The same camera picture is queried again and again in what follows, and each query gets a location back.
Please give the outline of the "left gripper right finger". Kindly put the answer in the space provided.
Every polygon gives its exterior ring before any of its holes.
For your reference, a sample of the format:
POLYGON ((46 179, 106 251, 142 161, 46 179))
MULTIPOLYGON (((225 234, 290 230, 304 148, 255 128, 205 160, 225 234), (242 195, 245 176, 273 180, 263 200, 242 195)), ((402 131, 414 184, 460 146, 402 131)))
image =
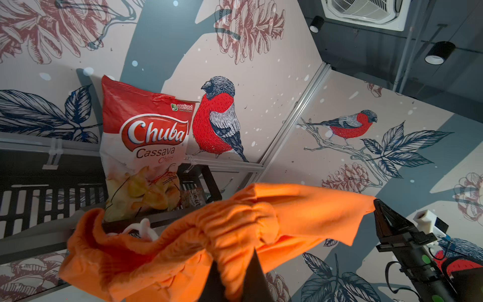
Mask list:
POLYGON ((254 250, 244 279, 242 302, 273 302, 265 274, 254 250))

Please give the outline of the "black ceiling spotlight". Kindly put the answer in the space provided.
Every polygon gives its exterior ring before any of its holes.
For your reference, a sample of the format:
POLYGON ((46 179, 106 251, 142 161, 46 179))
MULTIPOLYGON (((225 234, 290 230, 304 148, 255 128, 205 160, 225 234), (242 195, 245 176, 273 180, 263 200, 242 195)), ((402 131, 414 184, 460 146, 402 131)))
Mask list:
POLYGON ((442 65, 456 49, 451 42, 437 42, 426 54, 425 62, 431 65, 442 65))
POLYGON ((319 33, 324 23, 325 20, 322 16, 315 16, 309 25, 309 30, 312 33, 319 33))

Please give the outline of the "orange shorts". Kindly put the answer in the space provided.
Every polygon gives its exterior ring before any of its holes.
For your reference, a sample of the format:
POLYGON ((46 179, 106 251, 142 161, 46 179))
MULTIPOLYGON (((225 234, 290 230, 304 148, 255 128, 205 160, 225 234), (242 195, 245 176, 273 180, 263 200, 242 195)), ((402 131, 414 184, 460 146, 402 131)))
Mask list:
POLYGON ((153 241, 108 235, 104 211, 79 221, 59 276, 104 301, 197 301, 212 263, 240 301, 249 262, 265 273, 326 239, 352 245, 372 196, 300 184, 255 183, 170 224, 153 241))

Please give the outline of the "red Chuba chips bag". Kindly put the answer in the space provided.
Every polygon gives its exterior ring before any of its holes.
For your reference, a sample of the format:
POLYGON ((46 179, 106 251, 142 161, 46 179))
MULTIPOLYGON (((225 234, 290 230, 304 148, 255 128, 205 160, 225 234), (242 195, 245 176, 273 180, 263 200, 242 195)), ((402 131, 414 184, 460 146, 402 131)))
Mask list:
POLYGON ((173 211, 181 202, 177 170, 186 156, 196 104, 103 76, 100 155, 108 201, 104 220, 173 211))

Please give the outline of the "ceiling air vent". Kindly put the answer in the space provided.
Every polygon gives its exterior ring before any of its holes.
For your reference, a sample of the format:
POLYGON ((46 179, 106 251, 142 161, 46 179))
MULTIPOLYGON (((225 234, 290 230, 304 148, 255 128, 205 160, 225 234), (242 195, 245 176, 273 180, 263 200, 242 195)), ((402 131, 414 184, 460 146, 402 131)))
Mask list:
POLYGON ((404 31, 411 1, 322 0, 328 19, 391 31, 404 31))

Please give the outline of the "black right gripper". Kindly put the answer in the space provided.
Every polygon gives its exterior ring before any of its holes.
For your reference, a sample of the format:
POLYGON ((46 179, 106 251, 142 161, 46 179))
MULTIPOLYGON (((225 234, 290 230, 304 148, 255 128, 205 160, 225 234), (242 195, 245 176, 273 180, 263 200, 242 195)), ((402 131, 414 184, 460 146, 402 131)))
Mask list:
POLYGON ((374 200, 379 252, 392 252, 419 301, 482 301, 482 261, 471 256, 446 258, 439 266, 423 248, 437 241, 382 200, 374 200))

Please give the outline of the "small snack packet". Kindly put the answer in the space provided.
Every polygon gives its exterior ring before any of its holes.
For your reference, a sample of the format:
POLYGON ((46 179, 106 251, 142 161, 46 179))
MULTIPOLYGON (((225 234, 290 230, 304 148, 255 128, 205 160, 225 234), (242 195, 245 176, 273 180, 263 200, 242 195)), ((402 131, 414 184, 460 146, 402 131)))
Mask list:
POLYGON ((206 195, 202 187, 195 182, 181 184, 181 208, 193 208, 206 205, 206 195))

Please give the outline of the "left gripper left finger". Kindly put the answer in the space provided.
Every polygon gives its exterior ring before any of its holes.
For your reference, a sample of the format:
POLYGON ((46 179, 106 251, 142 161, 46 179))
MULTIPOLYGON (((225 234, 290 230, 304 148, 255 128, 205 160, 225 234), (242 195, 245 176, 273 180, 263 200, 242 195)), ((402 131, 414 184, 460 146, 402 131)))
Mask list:
POLYGON ((205 287, 198 299, 198 302, 226 302, 225 286, 221 282, 218 266, 213 261, 208 274, 205 287))

